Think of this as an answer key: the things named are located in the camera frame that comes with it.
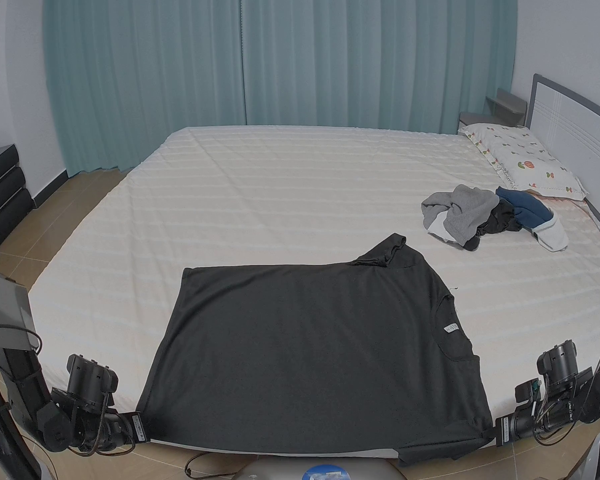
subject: curtain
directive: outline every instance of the curtain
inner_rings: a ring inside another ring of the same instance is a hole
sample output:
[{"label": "curtain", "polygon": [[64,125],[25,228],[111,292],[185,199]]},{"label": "curtain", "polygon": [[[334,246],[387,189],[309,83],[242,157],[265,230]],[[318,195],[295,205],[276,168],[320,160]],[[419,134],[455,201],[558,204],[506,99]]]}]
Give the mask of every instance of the curtain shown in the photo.
[{"label": "curtain", "polygon": [[510,89],[517,0],[241,0],[249,124],[455,133]]},{"label": "curtain", "polygon": [[240,0],[45,0],[67,172],[138,165],[186,126],[245,124]]}]

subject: bed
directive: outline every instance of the bed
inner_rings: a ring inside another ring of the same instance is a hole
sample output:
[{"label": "bed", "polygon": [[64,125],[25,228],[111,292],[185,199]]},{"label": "bed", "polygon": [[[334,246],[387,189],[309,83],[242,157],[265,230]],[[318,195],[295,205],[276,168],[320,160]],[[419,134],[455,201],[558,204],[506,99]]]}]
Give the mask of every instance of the bed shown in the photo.
[{"label": "bed", "polygon": [[[600,217],[600,108],[536,76],[527,125],[580,177]],[[45,377],[64,387],[66,358],[80,353],[118,373],[116,408],[134,410],[183,268],[346,262],[396,232],[455,295],[493,417],[511,412],[514,387],[537,376],[538,355],[556,343],[576,343],[581,370],[597,363],[600,219],[584,203],[551,200],[569,236],[565,251],[504,232],[467,252],[428,235],[420,211],[427,196],[459,183],[502,183],[464,136],[280,126],[175,132],[104,197],[34,284]]]}]

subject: floor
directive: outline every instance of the floor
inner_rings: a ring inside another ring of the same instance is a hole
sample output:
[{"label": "floor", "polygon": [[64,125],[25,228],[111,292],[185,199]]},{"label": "floor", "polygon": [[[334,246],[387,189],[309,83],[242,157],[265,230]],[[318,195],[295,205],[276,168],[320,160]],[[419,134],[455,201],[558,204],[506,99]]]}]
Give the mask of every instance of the floor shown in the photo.
[{"label": "floor", "polygon": [[[40,208],[27,215],[0,246],[0,273],[30,289],[81,220],[124,176],[117,170],[96,171],[78,174],[67,181]],[[0,387],[4,389],[1,378]],[[456,461],[427,461],[401,472],[409,480],[534,480],[536,477],[557,480],[567,475],[599,431],[600,420],[592,425],[577,425],[566,439],[551,448],[526,439],[513,446],[481,449]],[[39,446],[32,444],[31,448],[49,463]],[[50,455],[57,469],[57,480],[176,480],[186,478],[183,467],[192,452],[145,444],[118,458],[83,459],[69,451]],[[210,454],[195,463],[198,472],[193,474],[234,472],[255,459]],[[0,479],[4,478],[0,470]]]}]

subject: nightstand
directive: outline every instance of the nightstand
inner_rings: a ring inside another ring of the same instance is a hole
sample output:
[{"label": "nightstand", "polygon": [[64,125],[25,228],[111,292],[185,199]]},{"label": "nightstand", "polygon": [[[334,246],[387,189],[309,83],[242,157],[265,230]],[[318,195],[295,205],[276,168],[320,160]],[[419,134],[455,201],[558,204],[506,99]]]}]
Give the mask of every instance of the nightstand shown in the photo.
[{"label": "nightstand", "polygon": [[485,98],[491,114],[474,114],[460,112],[458,117],[458,130],[463,126],[475,123],[492,123],[503,126],[518,126],[525,122],[527,102],[513,96],[504,89],[498,89],[496,98]]}]

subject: pillow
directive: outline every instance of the pillow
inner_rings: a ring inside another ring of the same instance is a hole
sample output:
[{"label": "pillow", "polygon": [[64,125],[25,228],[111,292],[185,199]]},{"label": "pillow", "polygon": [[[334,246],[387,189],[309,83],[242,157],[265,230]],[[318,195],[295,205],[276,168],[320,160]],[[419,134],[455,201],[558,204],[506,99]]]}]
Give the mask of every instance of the pillow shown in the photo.
[{"label": "pillow", "polygon": [[580,181],[536,139],[529,128],[477,123],[460,132],[487,158],[507,187],[582,201]]}]

